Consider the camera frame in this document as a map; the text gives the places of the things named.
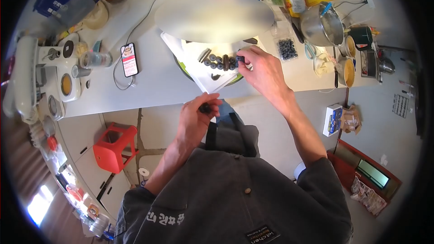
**tape roll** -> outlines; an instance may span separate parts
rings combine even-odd
[[[149,176],[149,170],[147,168],[139,168],[138,173],[140,173],[141,176]]]

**smartphone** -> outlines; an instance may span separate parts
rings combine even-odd
[[[137,59],[133,43],[121,47],[122,66],[124,67],[125,77],[138,74]]]

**red plastic stool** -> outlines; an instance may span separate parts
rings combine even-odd
[[[130,126],[125,129],[116,127],[114,124],[114,122],[111,123],[104,134],[99,138],[98,142],[93,146],[93,153],[95,155],[96,163],[101,169],[113,173],[120,173],[128,162],[130,162],[137,154],[134,148],[134,136],[137,134],[137,128],[135,126]],[[109,143],[106,141],[106,137],[108,137],[110,131],[122,133],[122,135],[115,142]],[[132,154],[131,156],[123,155],[122,151],[129,143],[131,144]]]

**red lid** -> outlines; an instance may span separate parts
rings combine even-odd
[[[57,148],[57,140],[55,137],[51,136],[47,138],[47,143],[52,151],[54,151]]]

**blue jeans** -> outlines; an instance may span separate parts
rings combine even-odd
[[[243,120],[240,118],[238,113],[235,112],[235,110],[231,107],[230,104],[228,104],[224,99],[222,99],[223,104],[218,106],[220,117],[216,117],[216,124],[220,121],[232,123],[231,117],[229,116],[229,113],[235,113],[237,118],[244,124]]]

